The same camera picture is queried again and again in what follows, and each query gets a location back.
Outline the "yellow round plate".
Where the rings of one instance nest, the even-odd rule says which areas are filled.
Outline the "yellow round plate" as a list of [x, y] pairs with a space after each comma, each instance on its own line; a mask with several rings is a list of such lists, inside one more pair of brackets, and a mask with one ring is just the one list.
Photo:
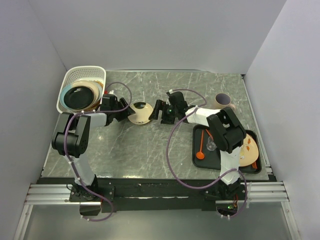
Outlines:
[[73, 87], [87, 87], [93, 92], [93, 101], [85, 109], [92, 108], [102, 97], [103, 86], [99, 81], [78, 80], [72, 84]]

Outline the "cream plate with blue leaves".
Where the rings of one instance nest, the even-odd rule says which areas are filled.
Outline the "cream plate with blue leaves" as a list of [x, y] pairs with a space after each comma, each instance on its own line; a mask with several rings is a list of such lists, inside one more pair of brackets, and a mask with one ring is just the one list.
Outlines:
[[68, 108], [65, 103], [64, 103], [64, 96], [66, 94], [66, 92], [68, 90], [70, 90], [71, 88], [73, 88], [72, 84], [67, 85], [66, 87], [63, 88], [62, 90], [62, 94], [60, 95], [60, 102], [64, 105], [65, 108], [67, 108], [68, 110], [72, 110], [72, 111], [80, 111], [80, 110], [85, 110], [85, 109], [80, 109], [80, 110], [74, 110], [74, 109], [70, 109]]

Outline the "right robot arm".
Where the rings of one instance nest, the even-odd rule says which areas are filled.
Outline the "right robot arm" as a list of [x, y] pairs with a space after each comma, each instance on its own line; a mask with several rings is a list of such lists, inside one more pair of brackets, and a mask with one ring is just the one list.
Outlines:
[[166, 94], [168, 100], [158, 99], [149, 119], [157, 120], [160, 111], [162, 112], [162, 124], [174, 124], [178, 119], [170, 132], [170, 137], [181, 123], [208, 127], [213, 141], [220, 151], [219, 177], [205, 186], [191, 186], [180, 180], [174, 173], [169, 160], [169, 149], [166, 148], [167, 165], [175, 180], [194, 190], [205, 190], [217, 184], [217, 192], [224, 199], [230, 199], [242, 192], [240, 178], [243, 174], [239, 171], [240, 151], [247, 133], [234, 111], [228, 106], [223, 109], [209, 109], [204, 108], [205, 103], [188, 105], [180, 89], [171, 89]]

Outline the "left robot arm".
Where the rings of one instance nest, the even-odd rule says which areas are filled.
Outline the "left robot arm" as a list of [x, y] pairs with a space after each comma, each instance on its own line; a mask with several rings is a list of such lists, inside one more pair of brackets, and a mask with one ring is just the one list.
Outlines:
[[101, 108], [98, 112], [61, 113], [51, 140], [52, 148], [66, 158], [73, 170], [74, 183], [83, 187], [81, 195], [88, 201], [95, 200], [100, 193], [97, 177], [85, 154], [90, 130], [106, 127], [113, 120], [123, 121], [136, 113], [125, 98], [118, 99], [114, 94], [103, 95]]

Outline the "cream plate with black patch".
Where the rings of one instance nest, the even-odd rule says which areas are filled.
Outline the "cream plate with black patch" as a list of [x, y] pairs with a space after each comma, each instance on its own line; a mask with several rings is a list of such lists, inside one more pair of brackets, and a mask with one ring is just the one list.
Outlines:
[[150, 122], [149, 117], [154, 109], [149, 103], [135, 102], [131, 104], [130, 107], [135, 112], [127, 117], [131, 123], [144, 125]]

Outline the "glossy black round plate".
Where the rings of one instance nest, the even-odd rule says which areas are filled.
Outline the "glossy black round plate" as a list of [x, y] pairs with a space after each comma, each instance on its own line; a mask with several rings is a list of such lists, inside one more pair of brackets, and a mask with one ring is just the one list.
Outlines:
[[93, 91], [86, 86], [76, 86], [68, 90], [63, 101], [72, 110], [82, 110], [87, 108], [94, 100]]

